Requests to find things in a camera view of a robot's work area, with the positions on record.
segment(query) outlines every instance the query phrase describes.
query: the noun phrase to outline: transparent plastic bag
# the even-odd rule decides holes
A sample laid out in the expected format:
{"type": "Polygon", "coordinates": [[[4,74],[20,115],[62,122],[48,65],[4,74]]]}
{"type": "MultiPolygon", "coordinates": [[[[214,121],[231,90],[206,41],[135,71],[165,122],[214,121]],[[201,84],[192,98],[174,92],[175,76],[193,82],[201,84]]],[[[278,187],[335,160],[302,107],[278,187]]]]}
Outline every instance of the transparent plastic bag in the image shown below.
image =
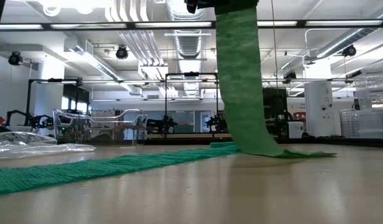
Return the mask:
{"type": "Polygon", "coordinates": [[[57,145],[54,138],[35,133],[0,133],[0,159],[51,155],[61,152],[91,152],[96,148],[82,144],[57,145]]]}

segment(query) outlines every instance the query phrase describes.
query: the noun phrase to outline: floor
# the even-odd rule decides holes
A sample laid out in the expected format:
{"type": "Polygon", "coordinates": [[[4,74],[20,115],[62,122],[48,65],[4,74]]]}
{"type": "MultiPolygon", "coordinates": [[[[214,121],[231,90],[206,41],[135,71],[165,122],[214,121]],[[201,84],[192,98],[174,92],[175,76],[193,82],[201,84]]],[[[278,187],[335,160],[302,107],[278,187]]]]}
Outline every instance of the floor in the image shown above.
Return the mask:
{"type": "MultiPolygon", "coordinates": [[[[196,147],[102,147],[83,154],[2,160],[0,166],[196,147]]],[[[337,152],[338,157],[284,160],[235,154],[4,195],[0,224],[383,223],[383,149],[288,147],[337,152]]]]}

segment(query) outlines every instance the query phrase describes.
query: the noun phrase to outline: ceiling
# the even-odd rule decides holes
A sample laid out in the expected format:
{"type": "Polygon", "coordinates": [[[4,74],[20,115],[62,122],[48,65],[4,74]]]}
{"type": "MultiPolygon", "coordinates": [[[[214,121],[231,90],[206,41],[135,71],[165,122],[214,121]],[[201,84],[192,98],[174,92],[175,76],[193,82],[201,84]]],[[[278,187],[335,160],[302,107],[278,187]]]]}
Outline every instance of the ceiling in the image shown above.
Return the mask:
{"type": "MultiPolygon", "coordinates": [[[[375,13],[383,9],[383,0],[273,0],[274,11],[272,12],[271,0],[260,0],[257,7],[258,19],[375,19],[375,13]]],[[[207,9],[206,20],[215,20],[213,9],[207,9]]],[[[167,21],[165,4],[157,4],[149,1],[147,15],[151,21],[167,21]]],[[[31,23],[31,22],[107,22],[104,9],[95,9],[91,14],[83,15],[75,9],[62,9],[59,15],[48,17],[42,11],[38,2],[21,2],[20,0],[6,0],[6,7],[1,22],[31,23]]],[[[329,44],[348,30],[312,30],[307,34],[305,42],[305,30],[303,29],[260,29],[259,43],[261,47],[262,76],[274,77],[278,71],[282,75],[286,70],[281,68],[294,58],[292,55],[303,54],[305,49],[314,50],[329,44]]],[[[216,57],[211,49],[216,47],[215,30],[206,30],[211,34],[204,37],[203,48],[205,50],[202,61],[202,72],[214,72],[216,70],[216,57]]],[[[164,60],[169,64],[170,72],[178,72],[175,43],[173,37],[166,37],[165,33],[171,30],[155,30],[154,37],[159,46],[164,60]]],[[[138,61],[130,53],[126,60],[118,60],[115,52],[118,45],[124,44],[115,31],[79,31],[79,32],[0,32],[0,44],[39,44],[55,52],[64,58],[69,69],[66,69],[67,77],[83,77],[84,80],[96,80],[101,74],[85,62],[72,58],[63,51],[64,40],[69,35],[76,35],[82,39],[88,39],[95,46],[95,54],[102,58],[115,70],[122,71],[123,78],[136,79],[135,71],[138,69],[138,61]]],[[[331,71],[334,77],[339,77],[358,68],[366,66],[383,65],[383,29],[363,38],[354,44],[358,54],[351,58],[332,57],[331,71]]],[[[302,63],[293,68],[299,77],[302,77],[302,63]]],[[[117,86],[97,86],[97,90],[119,90],[117,86]]]]}

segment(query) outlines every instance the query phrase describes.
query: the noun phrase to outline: black metal frame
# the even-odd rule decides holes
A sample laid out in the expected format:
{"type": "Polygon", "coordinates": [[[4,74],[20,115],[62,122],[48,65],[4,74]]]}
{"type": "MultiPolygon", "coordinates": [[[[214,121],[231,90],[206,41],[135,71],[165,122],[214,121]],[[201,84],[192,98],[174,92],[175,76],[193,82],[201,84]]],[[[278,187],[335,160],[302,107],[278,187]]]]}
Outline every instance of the black metal frame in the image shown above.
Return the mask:
{"type": "MultiPolygon", "coordinates": [[[[62,84],[62,82],[75,82],[76,86],[79,87],[82,83],[82,80],[80,79],[55,79],[55,80],[42,80],[42,79],[30,79],[29,85],[27,89],[27,103],[25,108],[25,113],[30,114],[30,101],[31,101],[31,85],[33,82],[48,82],[48,83],[39,83],[40,85],[53,85],[56,84],[62,84]]],[[[75,88],[75,109],[77,110],[77,103],[78,103],[78,88],[75,88]]],[[[29,122],[28,120],[25,121],[24,126],[28,126],[29,122]]]]}
{"type": "MultiPolygon", "coordinates": [[[[332,26],[308,26],[308,22],[333,22],[333,21],[383,21],[383,19],[282,19],[282,20],[258,20],[257,22],[273,23],[267,26],[258,26],[259,29],[349,29],[349,28],[383,28],[383,22],[378,25],[363,25],[363,24],[340,24],[332,26]],[[275,26],[275,22],[290,22],[296,21],[297,23],[294,26],[275,26]]],[[[193,22],[196,26],[153,26],[153,27],[139,27],[138,24],[172,24],[174,21],[150,21],[150,22],[67,22],[67,23],[28,23],[27,25],[40,25],[41,29],[1,29],[0,32],[43,32],[43,31],[118,31],[118,30],[190,30],[190,29],[216,29],[216,21],[176,21],[179,23],[189,23],[193,22]],[[54,26],[66,26],[68,25],[71,28],[55,28],[54,26]]],[[[3,23],[1,25],[24,25],[19,23],[3,23]]]]}
{"type": "MultiPolygon", "coordinates": [[[[219,111],[219,81],[218,81],[218,74],[216,72],[191,72],[191,73],[167,73],[165,74],[165,117],[168,114],[168,97],[167,97],[167,87],[168,87],[168,77],[172,75],[186,75],[186,76],[194,76],[198,77],[199,75],[214,75],[215,76],[215,83],[216,83],[216,114],[218,114],[219,111]]],[[[164,122],[164,138],[167,138],[167,121],[164,122]]]]}

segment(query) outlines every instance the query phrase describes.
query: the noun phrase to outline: green knitted fabric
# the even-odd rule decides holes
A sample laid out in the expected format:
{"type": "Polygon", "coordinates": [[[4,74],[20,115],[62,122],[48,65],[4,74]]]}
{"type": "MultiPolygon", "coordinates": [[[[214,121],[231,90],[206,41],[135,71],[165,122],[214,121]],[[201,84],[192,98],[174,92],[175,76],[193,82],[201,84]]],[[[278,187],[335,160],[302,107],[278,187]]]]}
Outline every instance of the green knitted fabric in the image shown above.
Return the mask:
{"type": "Polygon", "coordinates": [[[193,149],[160,154],[125,155],[112,159],[87,160],[67,164],[0,168],[0,195],[66,184],[98,177],[197,161],[236,153],[235,147],[193,149]]]}
{"type": "Polygon", "coordinates": [[[216,16],[218,76],[226,122],[242,152],[270,157],[328,157],[282,149],[265,126],[256,7],[216,16]]]}

